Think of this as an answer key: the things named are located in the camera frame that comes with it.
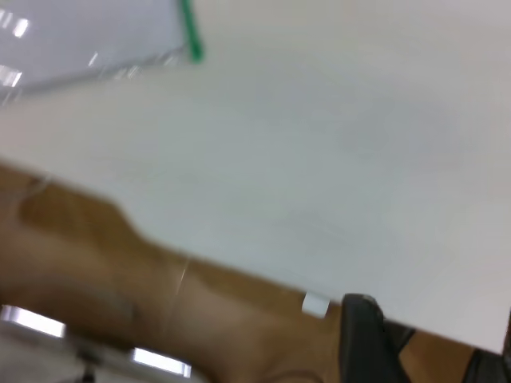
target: transparent plastic sheet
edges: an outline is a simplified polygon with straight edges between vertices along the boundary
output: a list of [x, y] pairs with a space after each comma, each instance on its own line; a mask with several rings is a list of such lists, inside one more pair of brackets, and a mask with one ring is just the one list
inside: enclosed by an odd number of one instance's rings
[[0, 105], [202, 55], [189, 0], [11, 0], [0, 4], [0, 46]]

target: fluorescent light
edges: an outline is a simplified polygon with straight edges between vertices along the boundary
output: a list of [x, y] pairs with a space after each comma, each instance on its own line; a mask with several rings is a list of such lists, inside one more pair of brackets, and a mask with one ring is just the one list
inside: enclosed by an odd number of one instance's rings
[[164, 357], [158, 353], [151, 353], [145, 349], [134, 349], [133, 361], [142, 365], [150, 365], [157, 369], [182, 375], [183, 377], [190, 377], [192, 374], [192, 367], [190, 365], [187, 365], [182, 361], [172, 359], [171, 357]]
[[29, 21], [26, 18], [20, 18], [18, 19], [18, 22], [16, 23], [16, 26], [13, 30], [13, 35], [17, 38], [20, 38], [23, 36], [26, 32], [26, 29], [29, 27]]
[[43, 317], [42, 315], [35, 314], [28, 310], [20, 309], [19, 307], [4, 306], [2, 308], [2, 320], [16, 323], [17, 325], [28, 327], [29, 329], [57, 338], [64, 337], [64, 323]]

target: white tabletop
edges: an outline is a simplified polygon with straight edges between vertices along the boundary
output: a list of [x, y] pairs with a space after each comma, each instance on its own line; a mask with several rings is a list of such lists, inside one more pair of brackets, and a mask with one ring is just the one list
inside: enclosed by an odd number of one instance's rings
[[501, 351], [511, 3], [196, 0], [208, 57], [0, 112], [148, 238]]

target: brown floor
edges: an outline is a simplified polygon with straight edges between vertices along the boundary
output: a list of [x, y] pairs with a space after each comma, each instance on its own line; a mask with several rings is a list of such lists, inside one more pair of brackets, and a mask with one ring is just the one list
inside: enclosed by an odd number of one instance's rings
[[[339, 381], [338, 306], [324, 319], [302, 314], [303, 293], [147, 243], [112, 204], [56, 184], [18, 210], [12, 190], [29, 180], [0, 169], [2, 303], [171, 354], [214, 381], [289, 369]], [[419, 332], [402, 362], [414, 383], [459, 382], [471, 352]]]

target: black object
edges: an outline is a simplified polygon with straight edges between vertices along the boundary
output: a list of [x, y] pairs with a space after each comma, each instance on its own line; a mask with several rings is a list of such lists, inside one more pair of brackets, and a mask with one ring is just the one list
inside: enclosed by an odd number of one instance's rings
[[339, 363], [342, 383], [410, 383], [383, 313], [366, 295], [344, 296]]
[[[398, 355], [411, 334], [406, 327], [390, 328], [373, 298], [345, 295], [339, 346], [341, 382], [410, 383]], [[511, 346], [506, 346], [501, 356], [476, 349], [462, 383], [510, 383], [509, 367], [505, 363], [511, 359], [510, 350]]]
[[396, 322], [385, 321], [385, 331], [389, 334], [395, 349], [400, 353], [405, 345], [408, 344], [410, 339], [415, 334], [415, 329], [412, 327], [400, 325]]
[[462, 383], [508, 383], [508, 371], [501, 355], [476, 349]]
[[86, 365], [83, 376], [81, 377], [80, 383], [95, 383], [96, 373], [92, 365]]

